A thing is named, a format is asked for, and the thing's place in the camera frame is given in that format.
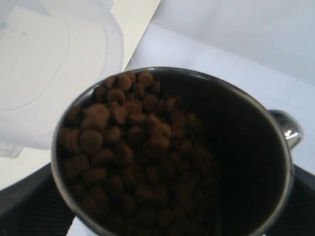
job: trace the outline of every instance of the pet food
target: pet food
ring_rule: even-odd
[[[66,183],[119,236],[215,235],[220,172],[203,129],[150,72],[111,76],[64,117]]]

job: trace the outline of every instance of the bowl rim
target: bowl rim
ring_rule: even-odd
[[[183,68],[176,68],[176,67],[145,67],[145,68],[139,68],[135,70],[130,70],[133,73],[140,73],[143,71],[151,71],[151,72],[163,72],[163,71],[168,71],[168,72],[174,72],[174,73],[183,73],[183,74],[188,74],[191,77],[199,78],[199,79],[204,79],[207,81],[211,81],[212,83],[219,84],[220,86],[224,87],[224,89],[227,89],[236,95],[242,97],[249,103],[251,103],[256,109],[258,109],[261,114],[265,117],[266,120],[268,120],[269,124],[273,127],[275,130],[275,133],[277,134],[281,148],[284,153],[284,158],[285,158],[285,180],[284,180],[284,187],[281,193],[281,196],[278,200],[278,203],[273,210],[273,212],[269,215],[269,217],[253,232],[248,234],[248,236],[261,236],[263,235],[266,230],[276,221],[277,217],[283,210],[290,191],[292,189],[293,185],[293,163],[291,159],[291,152],[290,149],[287,145],[287,142],[285,140],[285,137],[283,135],[283,132],[281,131],[280,126],[278,125],[277,121],[272,117],[272,115],[266,110],[257,100],[255,100],[253,97],[251,97],[249,94],[247,94],[245,91],[241,90],[240,88],[220,79],[217,77],[214,77],[212,75],[208,75],[202,72],[198,71],[193,71],[189,69],[183,69]],[[115,75],[120,75],[124,74],[128,71],[124,71]],[[85,227],[90,228],[93,232],[96,234],[99,234],[101,236],[116,236],[116,234],[108,231],[104,227],[100,226],[98,223],[96,223],[94,220],[92,220],[82,209],[79,207],[79,205],[76,203],[76,200],[71,196],[71,193],[68,191],[66,183],[62,179],[62,175],[59,169],[59,164],[58,164],[58,158],[57,158],[57,135],[59,128],[63,122],[64,115],[67,113],[67,111],[80,103],[82,99],[84,99],[86,96],[91,96],[93,89],[97,86],[99,86],[102,81],[97,82],[96,84],[90,86],[87,88],[85,91],[83,91],[77,98],[68,106],[68,108],[65,110],[65,112],[62,114],[60,120],[58,121],[58,124],[55,128],[54,131],[54,136],[52,140],[52,153],[51,153],[51,170],[53,174],[54,181],[56,183],[57,189],[59,190],[62,198],[68,205],[68,207],[74,212],[74,214],[84,223]]]

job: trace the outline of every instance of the black surface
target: black surface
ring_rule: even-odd
[[[315,177],[298,167],[296,176],[289,202],[268,236],[315,235]],[[0,209],[6,209],[0,217],[1,236],[65,236],[74,217],[56,189],[49,165],[1,191],[0,199]]]
[[[25,202],[51,175],[50,164],[0,191],[0,218]]]

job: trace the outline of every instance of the bowl handle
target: bowl handle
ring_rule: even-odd
[[[304,137],[303,130],[291,115],[280,110],[269,110],[278,122],[290,149],[293,149]]]

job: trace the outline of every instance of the plastic container lid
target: plastic container lid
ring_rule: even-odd
[[[0,142],[50,148],[77,95],[122,69],[123,35],[107,0],[0,2]]]

